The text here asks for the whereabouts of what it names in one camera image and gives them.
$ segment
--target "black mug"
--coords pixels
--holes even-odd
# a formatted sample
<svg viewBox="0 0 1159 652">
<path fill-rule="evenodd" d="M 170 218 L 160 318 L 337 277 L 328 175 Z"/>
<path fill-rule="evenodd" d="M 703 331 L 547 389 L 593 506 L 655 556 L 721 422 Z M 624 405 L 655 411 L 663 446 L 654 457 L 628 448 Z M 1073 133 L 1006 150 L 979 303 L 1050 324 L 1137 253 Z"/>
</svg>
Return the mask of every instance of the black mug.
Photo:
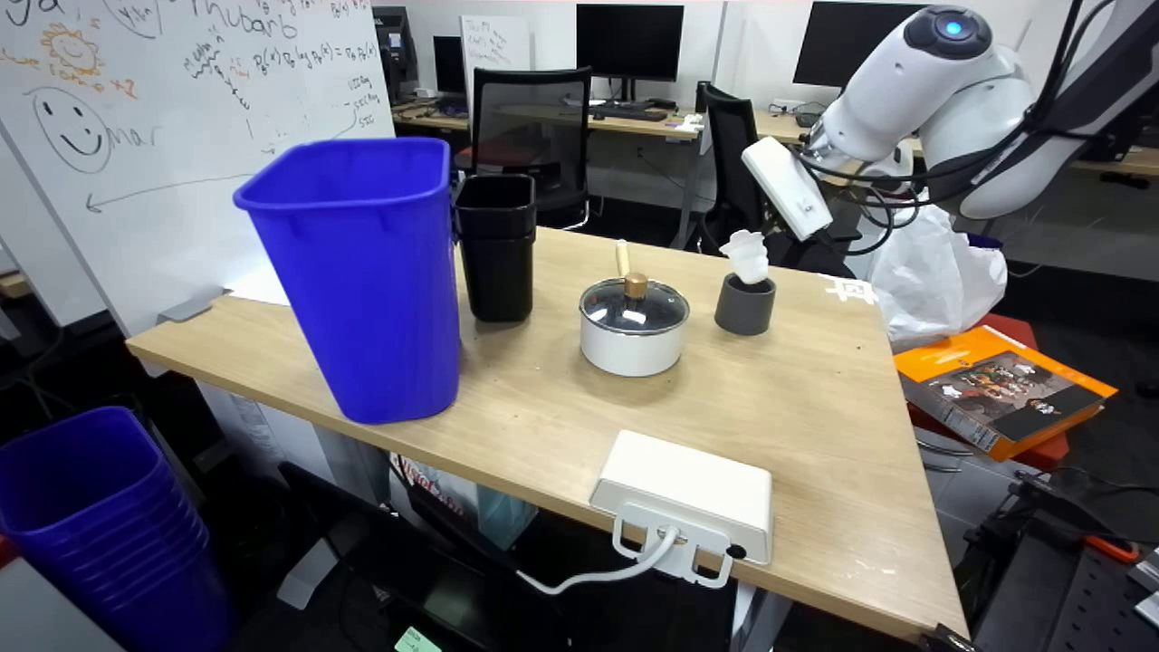
<svg viewBox="0 0 1159 652">
<path fill-rule="evenodd" d="M 538 177 L 469 177 L 458 195 L 469 302 L 480 324 L 533 311 Z"/>
</svg>

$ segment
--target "white plastic bag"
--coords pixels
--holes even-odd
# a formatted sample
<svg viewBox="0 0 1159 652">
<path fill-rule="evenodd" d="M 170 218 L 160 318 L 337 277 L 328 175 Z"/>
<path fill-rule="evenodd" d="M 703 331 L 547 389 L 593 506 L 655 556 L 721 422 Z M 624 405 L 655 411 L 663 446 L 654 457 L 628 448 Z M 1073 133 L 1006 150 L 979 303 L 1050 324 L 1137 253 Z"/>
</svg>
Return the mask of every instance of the white plastic bag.
<svg viewBox="0 0 1159 652">
<path fill-rule="evenodd" d="M 852 250 L 878 239 L 881 227 L 867 223 Z M 895 351 L 975 326 L 1006 294 L 1006 256 L 971 245 L 937 206 L 924 206 L 881 250 L 843 264 L 878 291 Z"/>
</svg>

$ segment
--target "blue basket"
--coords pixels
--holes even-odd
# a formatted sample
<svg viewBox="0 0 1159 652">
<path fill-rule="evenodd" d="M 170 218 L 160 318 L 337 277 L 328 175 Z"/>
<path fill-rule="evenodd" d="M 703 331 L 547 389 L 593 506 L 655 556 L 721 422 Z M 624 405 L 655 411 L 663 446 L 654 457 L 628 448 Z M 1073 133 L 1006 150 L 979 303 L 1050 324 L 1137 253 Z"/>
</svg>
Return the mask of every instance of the blue basket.
<svg viewBox="0 0 1159 652">
<path fill-rule="evenodd" d="M 421 422 L 461 389 L 451 145 L 282 152 L 237 191 L 347 422 Z"/>
<path fill-rule="evenodd" d="M 4 446 L 0 533 L 124 648 L 229 648 L 206 530 L 130 411 Z"/>
</svg>

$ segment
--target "wooden table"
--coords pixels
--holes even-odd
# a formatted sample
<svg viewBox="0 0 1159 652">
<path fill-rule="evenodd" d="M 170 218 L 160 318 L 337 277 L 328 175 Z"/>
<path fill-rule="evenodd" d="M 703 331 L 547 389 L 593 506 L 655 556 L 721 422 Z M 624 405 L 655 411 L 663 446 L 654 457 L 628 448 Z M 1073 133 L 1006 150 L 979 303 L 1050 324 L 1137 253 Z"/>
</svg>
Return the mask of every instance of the wooden table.
<svg viewBox="0 0 1159 652">
<path fill-rule="evenodd" d="M 281 303 L 226 299 L 130 337 L 130 351 L 599 530 L 609 518 L 589 499 L 620 429 L 768 466 L 771 567 L 737 567 L 743 584 L 906 643 L 937 625 L 963 635 L 881 317 L 843 294 L 858 284 L 776 272 L 771 331 L 732 337 L 715 326 L 721 256 L 630 253 L 692 303 L 685 358 L 654 381 L 584 364 L 580 294 L 614 277 L 615 250 L 552 227 L 538 239 L 531 324 L 480 326 L 461 299 L 461 399 L 430 422 L 343 422 Z"/>
<path fill-rule="evenodd" d="M 22 272 L 0 277 L 0 299 L 19 302 L 19 299 L 31 299 L 31 294 L 33 294 L 33 288 L 31 288 L 31 280 Z"/>
<path fill-rule="evenodd" d="M 630 133 L 630 137 L 660 137 L 660 142 L 701 142 L 703 127 L 685 127 L 689 114 L 675 114 L 669 121 L 624 121 L 624 115 L 607 115 L 607 121 L 589 121 L 593 133 Z M 444 115 L 424 105 L 398 105 L 395 110 L 398 127 L 412 130 L 447 130 L 447 133 L 469 133 L 473 124 L 469 115 Z"/>
</svg>

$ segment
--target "computer monitor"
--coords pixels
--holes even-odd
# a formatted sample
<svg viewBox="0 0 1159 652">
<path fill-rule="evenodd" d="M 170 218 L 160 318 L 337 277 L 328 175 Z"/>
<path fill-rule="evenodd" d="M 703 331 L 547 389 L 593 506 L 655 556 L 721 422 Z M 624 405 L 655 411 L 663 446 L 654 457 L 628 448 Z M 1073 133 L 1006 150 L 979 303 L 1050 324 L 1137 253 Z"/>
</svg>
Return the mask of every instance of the computer monitor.
<svg viewBox="0 0 1159 652">
<path fill-rule="evenodd" d="M 393 97 L 407 101 L 416 84 L 416 55 L 407 8 L 374 8 L 378 51 L 386 63 Z"/>
<path fill-rule="evenodd" d="M 436 78 L 440 78 L 440 93 L 469 93 L 461 35 L 436 35 Z"/>
<path fill-rule="evenodd" d="M 869 51 L 921 8 L 816 0 L 793 84 L 843 89 Z"/>
<path fill-rule="evenodd" d="M 576 4 L 576 67 L 593 78 L 679 79 L 685 8 Z"/>
</svg>

